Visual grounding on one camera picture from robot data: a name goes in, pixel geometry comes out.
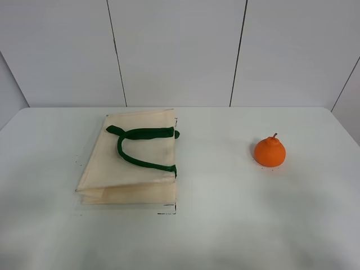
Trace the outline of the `white linen bag green handles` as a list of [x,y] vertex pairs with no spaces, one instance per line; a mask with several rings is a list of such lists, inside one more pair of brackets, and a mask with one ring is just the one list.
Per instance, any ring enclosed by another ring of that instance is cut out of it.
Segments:
[[82,204],[176,203],[176,130],[173,109],[105,116],[76,187]]

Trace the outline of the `orange with stem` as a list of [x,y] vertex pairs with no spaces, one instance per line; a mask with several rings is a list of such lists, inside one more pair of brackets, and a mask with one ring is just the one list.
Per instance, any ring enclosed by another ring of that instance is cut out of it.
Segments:
[[267,137],[259,141],[254,147],[254,160],[265,167],[278,167],[286,158],[286,150],[280,140],[273,136]]

